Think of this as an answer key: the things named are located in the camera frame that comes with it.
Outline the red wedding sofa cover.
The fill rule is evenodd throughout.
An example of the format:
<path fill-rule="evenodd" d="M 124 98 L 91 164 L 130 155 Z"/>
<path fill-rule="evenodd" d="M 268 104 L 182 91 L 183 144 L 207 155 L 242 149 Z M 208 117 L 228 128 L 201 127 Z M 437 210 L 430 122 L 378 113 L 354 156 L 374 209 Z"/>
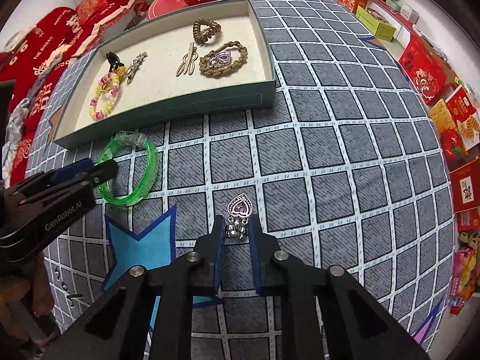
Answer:
<path fill-rule="evenodd" d="M 123 18 L 130 19 L 135 2 L 129 0 L 126 6 L 107 4 L 83 25 L 79 23 L 76 8 L 57 7 L 25 35 L 13 55 L 1 66 L 1 80 L 16 83 L 9 105 L 11 114 L 47 68 L 51 58 L 63 55 L 62 61 L 47 76 L 34 97 L 24 120 L 24 133 L 14 159 L 10 185 L 24 179 L 36 130 L 61 75 L 80 56 L 98 46 L 109 27 Z"/>

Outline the black hair claw clip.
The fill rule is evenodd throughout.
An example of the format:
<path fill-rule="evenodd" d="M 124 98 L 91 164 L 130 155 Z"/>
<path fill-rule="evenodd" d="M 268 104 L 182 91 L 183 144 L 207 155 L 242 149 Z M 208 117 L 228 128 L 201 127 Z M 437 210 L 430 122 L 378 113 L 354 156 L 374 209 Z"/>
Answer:
<path fill-rule="evenodd" d="M 108 61 L 109 65 L 110 65 L 110 67 L 109 67 L 110 72 L 114 72 L 118 68 L 121 68 L 121 67 L 125 66 L 120 61 L 120 57 L 117 54 L 115 54 L 111 51 L 106 53 L 106 60 Z"/>

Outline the light floral blanket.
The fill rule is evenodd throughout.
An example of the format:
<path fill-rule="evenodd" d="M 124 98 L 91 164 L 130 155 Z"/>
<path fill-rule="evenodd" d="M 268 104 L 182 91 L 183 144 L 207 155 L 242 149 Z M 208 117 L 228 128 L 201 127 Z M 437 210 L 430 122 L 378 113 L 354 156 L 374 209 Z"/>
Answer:
<path fill-rule="evenodd" d="M 2 186 L 5 189 L 11 185 L 10 177 L 14 165 L 14 159 L 24 133 L 24 120 L 29 114 L 34 97 L 38 94 L 38 91 L 44 84 L 47 76 L 62 61 L 62 58 L 63 55 L 56 55 L 55 57 L 51 58 L 51 61 L 48 63 L 46 69 L 37 77 L 34 85 L 28 91 L 26 97 L 19 102 L 7 120 L 5 132 L 6 142 L 2 147 L 1 157 Z"/>

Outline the green jewelry tray box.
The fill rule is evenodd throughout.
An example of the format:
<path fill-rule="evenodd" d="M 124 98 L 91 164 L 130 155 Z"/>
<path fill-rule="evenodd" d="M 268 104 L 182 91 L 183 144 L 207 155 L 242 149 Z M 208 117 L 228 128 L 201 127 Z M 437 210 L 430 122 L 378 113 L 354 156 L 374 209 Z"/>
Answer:
<path fill-rule="evenodd" d="M 199 70 L 191 74 L 177 71 L 194 42 L 192 27 L 197 19 L 211 19 L 221 26 L 220 34 L 198 46 L 200 57 L 227 41 L 239 41 L 247 48 L 247 61 L 236 72 L 212 78 Z M 89 102 L 108 72 L 109 51 L 125 65 L 141 53 L 147 56 L 133 81 L 120 86 L 112 113 L 94 121 L 89 116 Z M 272 53 L 252 2 L 209 2 L 139 24 L 79 58 L 64 72 L 58 96 L 50 101 L 48 139 L 72 149 L 120 130 L 171 119 L 271 107 L 275 88 Z"/>

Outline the green cardboard box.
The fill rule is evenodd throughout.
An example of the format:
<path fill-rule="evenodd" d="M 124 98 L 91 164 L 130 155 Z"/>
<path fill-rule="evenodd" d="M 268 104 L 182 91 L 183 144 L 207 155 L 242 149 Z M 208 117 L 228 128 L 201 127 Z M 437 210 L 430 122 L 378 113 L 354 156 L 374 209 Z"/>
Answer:
<path fill-rule="evenodd" d="M 392 41 L 396 28 L 376 10 L 358 6 L 355 16 L 372 35 L 384 41 Z"/>

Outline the red gift box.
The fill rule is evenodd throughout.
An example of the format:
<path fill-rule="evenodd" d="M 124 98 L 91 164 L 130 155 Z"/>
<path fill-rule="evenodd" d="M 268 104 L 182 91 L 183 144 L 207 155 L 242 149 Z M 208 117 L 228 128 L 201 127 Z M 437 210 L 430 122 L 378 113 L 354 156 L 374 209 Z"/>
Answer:
<path fill-rule="evenodd" d="M 400 65 L 421 95 L 425 105 L 432 106 L 447 83 L 440 60 L 431 54 L 425 43 L 414 35 L 400 57 Z"/>

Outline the pink heart gem brooch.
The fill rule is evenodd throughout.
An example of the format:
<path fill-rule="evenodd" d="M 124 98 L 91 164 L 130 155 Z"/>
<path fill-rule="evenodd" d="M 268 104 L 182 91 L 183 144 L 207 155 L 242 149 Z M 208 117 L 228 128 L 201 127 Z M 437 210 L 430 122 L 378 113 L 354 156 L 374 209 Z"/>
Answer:
<path fill-rule="evenodd" d="M 232 63 L 232 55 L 229 49 L 215 52 L 208 57 L 208 67 L 210 69 L 226 68 Z"/>

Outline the silver star hair clip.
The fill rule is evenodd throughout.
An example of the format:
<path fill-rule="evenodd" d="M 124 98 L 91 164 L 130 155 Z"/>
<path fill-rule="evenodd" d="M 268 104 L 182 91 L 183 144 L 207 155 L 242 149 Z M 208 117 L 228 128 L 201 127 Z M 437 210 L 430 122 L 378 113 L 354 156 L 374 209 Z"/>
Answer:
<path fill-rule="evenodd" d="M 128 84 L 132 83 L 135 75 L 137 74 L 137 71 L 139 70 L 140 66 L 142 66 L 144 59 L 147 57 L 148 57 L 148 53 L 144 51 L 139 55 L 137 55 L 135 59 L 132 61 L 132 63 L 129 65 L 127 70 L 127 76 L 126 76 Z"/>

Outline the green plastic bangle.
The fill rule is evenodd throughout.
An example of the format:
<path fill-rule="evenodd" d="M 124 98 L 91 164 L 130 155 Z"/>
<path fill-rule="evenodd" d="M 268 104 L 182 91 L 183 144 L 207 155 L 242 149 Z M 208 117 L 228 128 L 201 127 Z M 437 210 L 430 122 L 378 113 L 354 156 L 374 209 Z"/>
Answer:
<path fill-rule="evenodd" d="M 102 164 L 112 160 L 122 146 L 135 146 L 146 150 L 145 172 L 140 182 L 131 194 L 122 198 L 114 197 L 108 182 L 100 184 L 98 190 L 107 203 L 114 206 L 133 206 L 149 194 L 155 183 L 160 164 L 159 153 L 153 142 L 144 133 L 120 131 L 106 144 L 98 163 Z"/>

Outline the red embroidered cushion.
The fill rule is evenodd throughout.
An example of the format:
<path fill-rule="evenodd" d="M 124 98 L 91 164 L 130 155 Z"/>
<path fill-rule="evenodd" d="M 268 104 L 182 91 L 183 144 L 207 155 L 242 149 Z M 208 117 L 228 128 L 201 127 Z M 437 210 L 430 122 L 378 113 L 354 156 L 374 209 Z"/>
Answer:
<path fill-rule="evenodd" d="M 96 12 L 107 6 L 107 0 L 83 0 L 76 6 L 79 23 L 85 24 Z"/>

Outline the gold hair pin clip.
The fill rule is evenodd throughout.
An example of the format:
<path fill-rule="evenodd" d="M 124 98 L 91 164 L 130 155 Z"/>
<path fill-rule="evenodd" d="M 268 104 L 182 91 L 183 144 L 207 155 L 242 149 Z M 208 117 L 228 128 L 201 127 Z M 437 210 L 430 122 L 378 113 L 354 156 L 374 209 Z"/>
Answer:
<path fill-rule="evenodd" d="M 176 70 L 176 77 L 179 77 L 180 75 L 192 76 L 194 74 L 195 61 L 197 58 L 197 47 L 193 42 L 191 42 L 188 52 L 183 56 L 182 62 Z"/>

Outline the grey checkered table cloth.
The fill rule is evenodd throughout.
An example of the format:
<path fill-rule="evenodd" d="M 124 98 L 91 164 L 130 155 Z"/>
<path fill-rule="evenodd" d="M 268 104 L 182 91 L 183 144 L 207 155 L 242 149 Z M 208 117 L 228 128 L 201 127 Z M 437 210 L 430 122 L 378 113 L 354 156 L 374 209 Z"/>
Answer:
<path fill-rule="evenodd" d="M 229 202 L 246 194 L 253 205 L 248 235 L 225 237 L 218 293 L 193 298 L 189 359 L 284 359 L 281 300 L 258 295 L 254 284 L 253 215 L 304 264 L 343 267 L 426 352 L 421 332 L 442 314 L 450 280 L 453 213 L 441 145 L 422 100 L 336 2 L 250 2 L 272 53 L 274 103 L 120 130 L 153 142 L 158 174 L 132 206 L 112 205 L 93 188 L 94 206 L 47 243 L 60 336 L 130 267 L 156 269 L 191 252 L 218 215 L 225 234 Z M 210 69 L 208 57 L 222 50 L 231 51 L 232 63 Z M 198 55 L 194 70 L 220 78 L 246 61 L 247 48 L 227 41 Z M 129 65 L 108 69 L 94 87 L 92 120 L 112 113 Z M 63 76 L 33 140 L 30 175 L 83 158 L 98 164 L 120 132 L 72 149 L 49 141 L 50 101 Z M 115 198 L 126 197 L 143 177 L 146 150 L 122 146 L 113 159 L 118 173 L 108 183 Z"/>

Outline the purple heart gem brooch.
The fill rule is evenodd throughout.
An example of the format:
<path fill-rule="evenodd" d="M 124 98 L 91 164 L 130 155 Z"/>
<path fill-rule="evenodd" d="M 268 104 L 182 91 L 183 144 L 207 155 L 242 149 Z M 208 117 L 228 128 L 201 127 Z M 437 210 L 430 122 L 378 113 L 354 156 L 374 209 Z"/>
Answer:
<path fill-rule="evenodd" d="M 225 236 L 230 239 L 242 240 L 248 235 L 249 219 L 253 211 L 253 205 L 246 194 L 234 197 L 227 206 L 227 224 Z"/>

